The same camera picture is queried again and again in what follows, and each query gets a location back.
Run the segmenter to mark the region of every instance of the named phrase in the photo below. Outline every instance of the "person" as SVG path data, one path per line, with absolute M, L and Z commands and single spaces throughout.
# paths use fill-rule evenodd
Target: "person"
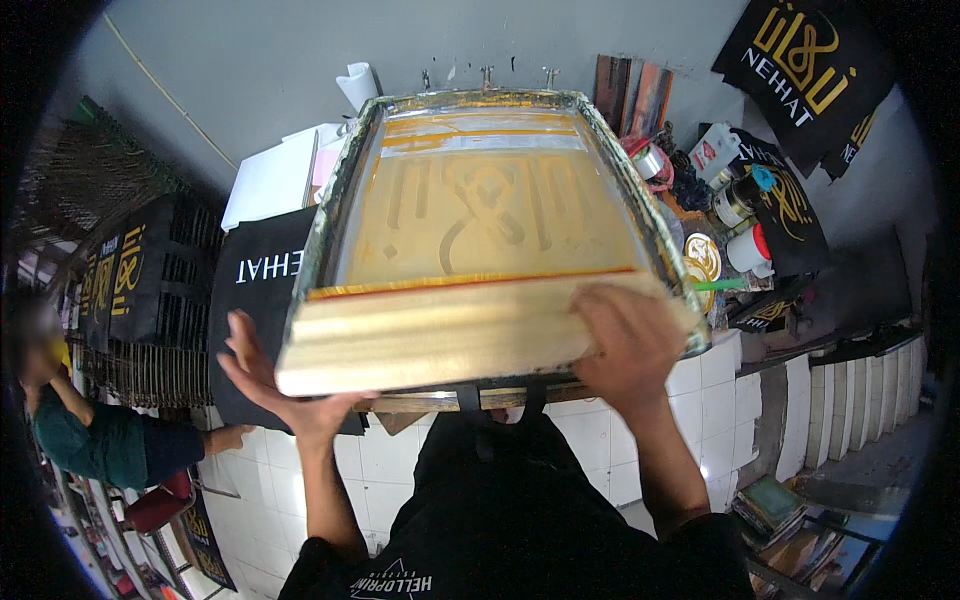
M 633 432 L 658 540 L 627 525 L 542 406 L 528 403 L 517 424 L 439 414 L 418 458 L 414 494 L 390 542 L 370 558 L 333 438 L 351 405 L 377 393 L 282 395 L 252 320 L 228 316 L 234 355 L 219 354 L 221 366 L 244 395 L 291 427 L 303 465 L 308 540 L 279 600 L 754 597 L 734 523 L 710 511 L 673 420 L 664 388 L 684 336 L 666 306 L 610 285 L 578 290 L 572 306 L 596 349 L 574 372 Z
M 62 364 L 57 336 L 36 327 L 38 315 L 53 310 L 36 298 L 11 307 L 5 342 L 23 390 L 37 443 L 63 470 L 143 491 L 228 448 L 243 447 L 247 425 L 200 431 L 190 423 L 141 415 L 132 408 L 84 398 Z M 65 347 L 60 339 L 60 346 Z

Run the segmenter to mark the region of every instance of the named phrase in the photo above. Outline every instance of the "screen printing frame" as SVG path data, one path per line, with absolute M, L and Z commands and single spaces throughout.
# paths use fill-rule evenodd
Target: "screen printing frame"
M 398 115 L 416 115 L 452 108 L 555 108 L 573 109 L 587 125 L 591 142 L 608 169 L 617 191 L 624 199 L 640 246 L 649 258 L 651 272 L 664 283 L 669 293 L 683 299 L 697 314 L 702 314 L 692 282 L 686 276 L 683 254 L 670 235 L 660 214 L 658 201 L 646 182 L 640 178 L 616 136 L 587 96 L 576 91 L 530 89 L 454 90 L 410 96 L 371 98 L 349 128 L 344 149 L 324 190 L 320 208 L 303 249 L 300 272 L 294 283 L 290 308 L 287 311 L 283 344 L 286 346 L 293 316 L 300 302 L 312 289 L 334 285 L 339 256 L 347 238 L 349 215 L 358 196 L 358 186 L 365 166 L 374 157 L 374 140 L 386 120 Z M 683 358 L 697 356 L 710 348 L 706 319 L 701 319 L 688 334 Z M 518 373 L 509 377 L 475 380 L 469 383 L 480 389 L 500 389 L 538 384 L 565 384 L 576 381 L 569 370 L 550 373 Z M 450 384 L 395 390 L 393 394 L 449 390 Z

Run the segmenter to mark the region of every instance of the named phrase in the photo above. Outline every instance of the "red chair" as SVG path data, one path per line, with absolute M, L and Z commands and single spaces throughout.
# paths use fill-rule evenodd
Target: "red chair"
M 180 516 L 196 499 L 190 472 L 184 470 L 143 494 L 127 507 L 124 516 L 135 532 L 149 534 Z

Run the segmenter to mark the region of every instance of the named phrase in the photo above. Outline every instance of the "white bucket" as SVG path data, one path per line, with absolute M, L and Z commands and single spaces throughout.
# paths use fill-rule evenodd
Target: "white bucket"
M 770 260 L 767 241 L 760 223 L 734 237 L 727 244 L 727 258 L 739 273 L 747 273 L 754 267 Z

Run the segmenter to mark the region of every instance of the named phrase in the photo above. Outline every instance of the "paint can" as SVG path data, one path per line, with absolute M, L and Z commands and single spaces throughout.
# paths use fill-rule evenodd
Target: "paint can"
M 766 167 L 752 165 L 746 176 L 714 194 L 713 211 L 724 225 L 735 228 L 754 214 L 754 206 L 762 202 L 763 195 L 776 182 Z
M 770 260 L 770 251 L 767 249 L 767 240 L 763 236 L 760 223 L 737 235 L 727 244 L 727 258 L 739 273 L 747 273 Z

